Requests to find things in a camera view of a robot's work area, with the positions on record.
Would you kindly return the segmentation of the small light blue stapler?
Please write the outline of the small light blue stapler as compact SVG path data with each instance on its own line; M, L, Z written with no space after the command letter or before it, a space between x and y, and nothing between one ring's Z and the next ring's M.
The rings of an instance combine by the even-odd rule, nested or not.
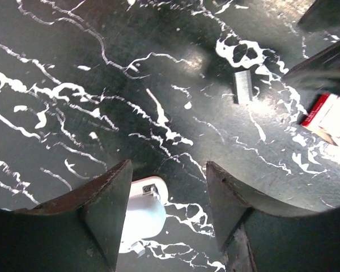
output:
M166 221L165 204L168 188L159 176L150 176L131 183L119 253L132 250L131 246L143 239L157 236Z

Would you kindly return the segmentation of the staple strip piece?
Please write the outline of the staple strip piece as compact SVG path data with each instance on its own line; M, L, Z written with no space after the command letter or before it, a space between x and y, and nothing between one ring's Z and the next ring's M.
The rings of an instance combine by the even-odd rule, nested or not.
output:
M146 249L144 245L140 242L137 241L131 246L132 250L136 252L137 256L140 257L145 254Z
M234 73L236 100L238 104L248 104L252 100L252 79L249 70Z

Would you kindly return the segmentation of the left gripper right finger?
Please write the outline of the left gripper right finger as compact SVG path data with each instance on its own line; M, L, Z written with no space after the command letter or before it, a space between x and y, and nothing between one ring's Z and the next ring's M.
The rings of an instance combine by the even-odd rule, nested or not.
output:
M285 203L206 165L215 237L227 271L340 271L340 207Z

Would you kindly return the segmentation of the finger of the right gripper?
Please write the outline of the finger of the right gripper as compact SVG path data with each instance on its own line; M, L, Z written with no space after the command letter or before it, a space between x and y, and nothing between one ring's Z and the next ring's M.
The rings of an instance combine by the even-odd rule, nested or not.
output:
M340 40L294 66L282 80L295 88L340 96Z
M303 31L340 27L340 0L314 1L297 23Z

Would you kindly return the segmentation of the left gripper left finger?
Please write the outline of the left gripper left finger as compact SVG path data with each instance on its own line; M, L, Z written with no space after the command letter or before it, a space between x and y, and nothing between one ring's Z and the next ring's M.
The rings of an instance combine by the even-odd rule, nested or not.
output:
M132 176L124 160L32 209L0 209L0 271L115 271Z

